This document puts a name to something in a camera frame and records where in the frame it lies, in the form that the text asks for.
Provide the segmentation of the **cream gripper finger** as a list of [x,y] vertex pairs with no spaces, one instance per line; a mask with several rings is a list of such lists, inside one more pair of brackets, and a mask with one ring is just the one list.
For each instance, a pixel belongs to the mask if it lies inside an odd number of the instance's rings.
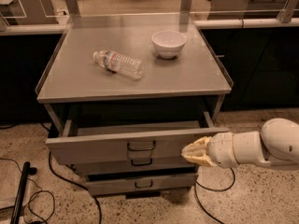
[[182,149],[183,153],[205,153],[211,136],[204,136]]
[[203,152],[199,152],[198,154],[194,152],[182,153],[181,156],[188,162],[198,164],[200,166],[205,167],[216,167],[217,164],[206,154]]

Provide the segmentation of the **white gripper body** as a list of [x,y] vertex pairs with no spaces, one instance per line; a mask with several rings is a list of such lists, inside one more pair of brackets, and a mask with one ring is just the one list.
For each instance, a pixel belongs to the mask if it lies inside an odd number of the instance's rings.
[[214,135],[208,144],[208,155],[221,168],[237,167],[238,163],[234,154],[234,135],[230,132]]

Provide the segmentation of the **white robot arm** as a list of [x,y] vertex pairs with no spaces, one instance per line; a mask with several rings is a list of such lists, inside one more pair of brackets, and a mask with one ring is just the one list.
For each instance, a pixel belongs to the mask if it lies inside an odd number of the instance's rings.
[[275,170],[297,170],[299,125],[288,119],[270,119],[259,132],[204,136],[183,148],[181,156],[205,167],[236,168],[251,164]]

